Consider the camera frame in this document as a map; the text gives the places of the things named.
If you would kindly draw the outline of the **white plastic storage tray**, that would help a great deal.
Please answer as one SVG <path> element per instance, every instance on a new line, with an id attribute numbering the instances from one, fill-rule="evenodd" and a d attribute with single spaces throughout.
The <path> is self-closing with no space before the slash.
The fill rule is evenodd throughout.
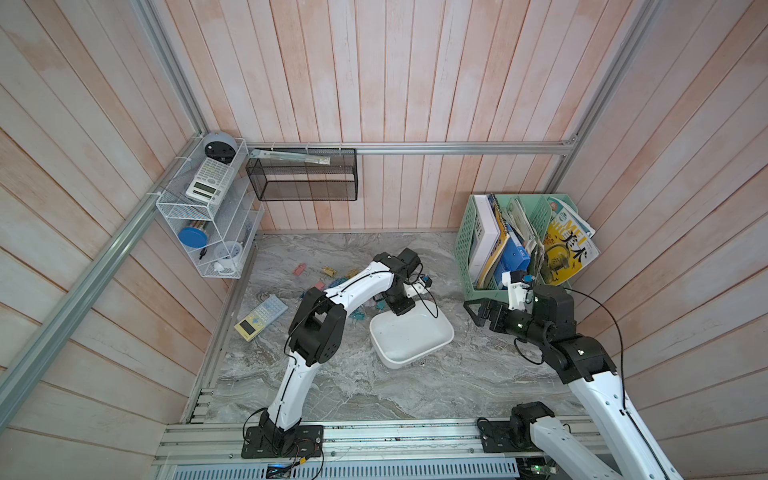
<path id="1" fill-rule="evenodd" d="M 391 370 L 420 360 L 454 339 L 450 321 L 431 301 L 418 302 L 400 316 L 380 313 L 371 320 L 369 331 L 378 358 Z"/>

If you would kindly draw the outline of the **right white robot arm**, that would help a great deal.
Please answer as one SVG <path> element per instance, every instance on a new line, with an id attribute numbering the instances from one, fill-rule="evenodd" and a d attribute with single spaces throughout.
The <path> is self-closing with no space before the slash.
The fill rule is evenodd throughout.
<path id="1" fill-rule="evenodd" d="M 616 465 L 610 467 L 577 440 L 541 401 L 515 406 L 508 422 L 479 418 L 484 451 L 538 450 L 573 479 L 680 478 L 629 399 L 623 365 L 613 362 L 597 339 L 578 333 L 572 290 L 518 283 L 507 292 L 505 302 L 482 298 L 463 307 L 476 326 L 539 349 L 542 363 L 585 408 Z"/>

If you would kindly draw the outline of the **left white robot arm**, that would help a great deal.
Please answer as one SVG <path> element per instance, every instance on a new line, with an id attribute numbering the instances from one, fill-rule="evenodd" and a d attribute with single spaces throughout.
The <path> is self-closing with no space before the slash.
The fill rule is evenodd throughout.
<path id="1" fill-rule="evenodd" d="M 243 425 L 246 447 L 269 448 L 279 454 L 294 443 L 310 387 L 320 366 L 341 346 L 350 314 L 377 296 L 391 313 L 409 313 L 415 301 L 405 287 L 421 266 L 419 255 L 409 248 L 397 256 L 384 252 L 346 282 L 324 291 L 313 287 L 305 293 L 284 345 L 289 361 L 280 389 L 270 406 L 255 412 L 257 425 Z"/>

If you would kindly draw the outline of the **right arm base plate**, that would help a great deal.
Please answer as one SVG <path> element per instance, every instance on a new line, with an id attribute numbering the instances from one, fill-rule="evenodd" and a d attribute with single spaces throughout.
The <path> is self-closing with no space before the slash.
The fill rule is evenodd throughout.
<path id="1" fill-rule="evenodd" d="M 513 416 L 506 421 L 491 421 L 480 417 L 475 422 L 484 453 L 511 453 L 535 451 L 531 423 Z"/>

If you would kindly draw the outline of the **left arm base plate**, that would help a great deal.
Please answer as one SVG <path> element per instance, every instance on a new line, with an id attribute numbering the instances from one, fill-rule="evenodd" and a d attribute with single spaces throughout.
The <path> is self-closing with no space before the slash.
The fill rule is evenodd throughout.
<path id="1" fill-rule="evenodd" d="M 269 426 L 253 426 L 246 430 L 241 449 L 243 459 L 312 458 L 321 456 L 324 427 L 297 425 L 287 432 Z"/>

